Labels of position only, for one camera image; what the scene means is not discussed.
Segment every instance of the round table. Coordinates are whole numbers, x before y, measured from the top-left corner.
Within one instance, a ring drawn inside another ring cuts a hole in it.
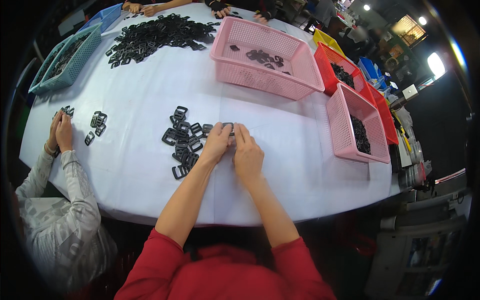
[[[253,20],[253,12],[236,9]],[[196,22],[220,22],[202,3],[161,13],[190,16]],[[190,124],[241,122],[265,152],[263,172],[294,221],[340,213],[389,195],[391,166],[362,163],[333,155],[325,109],[329,97],[313,93],[294,101],[215,80],[209,49],[163,47],[140,63],[111,69],[105,52],[121,29],[151,20],[121,16],[102,34],[102,41],[70,87],[37,97],[28,117],[20,159],[32,167],[48,137],[51,117],[61,107],[75,108],[73,147],[95,193],[102,215],[154,224],[181,180],[171,168],[179,163],[174,148],[161,141],[171,127],[169,116],[180,105]],[[312,36],[281,22],[269,26],[309,43]],[[108,115],[107,128],[90,146],[84,143],[97,110]],[[231,163],[230,149],[212,172],[197,225],[254,226],[259,215]],[[67,198],[66,182],[55,159],[49,180]]]

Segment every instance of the pink plastic basket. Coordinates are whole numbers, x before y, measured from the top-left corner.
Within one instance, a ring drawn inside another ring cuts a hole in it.
[[[336,156],[364,162],[390,162],[380,114],[365,98],[346,84],[338,83],[337,90],[328,100],[326,108]],[[350,115],[360,119],[365,126],[372,155],[357,149]]]
[[[236,45],[240,50],[233,51]],[[275,70],[250,60],[246,53],[263,50],[271,57],[283,58],[283,67]],[[210,51],[215,61],[216,79],[267,91],[294,100],[325,90],[315,58],[307,43],[276,29],[226,17]]]

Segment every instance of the red sleeve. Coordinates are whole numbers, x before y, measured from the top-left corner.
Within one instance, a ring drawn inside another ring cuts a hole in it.
[[[277,272],[289,283],[294,299],[336,299],[315,268],[301,237],[272,248],[272,253]]]
[[[173,275],[183,262],[180,245],[152,229],[115,299],[166,299]]]

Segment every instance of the gray patterned jacket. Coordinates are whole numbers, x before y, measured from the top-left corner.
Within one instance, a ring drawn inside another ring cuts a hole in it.
[[[110,267],[117,246],[101,226],[100,212],[75,150],[61,155],[68,195],[40,198],[53,157],[42,150],[36,164],[17,188],[25,242],[38,270],[53,289],[81,288]]]

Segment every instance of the yellow plastic basket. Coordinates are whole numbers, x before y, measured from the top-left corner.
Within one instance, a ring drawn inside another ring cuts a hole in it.
[[[315,42],[315,45],[317,45],[317,47],[318,42],[324,43],[325,45],[329,46],[331,49],[335,50],[346,58],[345,54],[343,54],[342,49],[335,41],[335,39],[317,28],[315,28],[315,33],[313,34],[313,41]]]

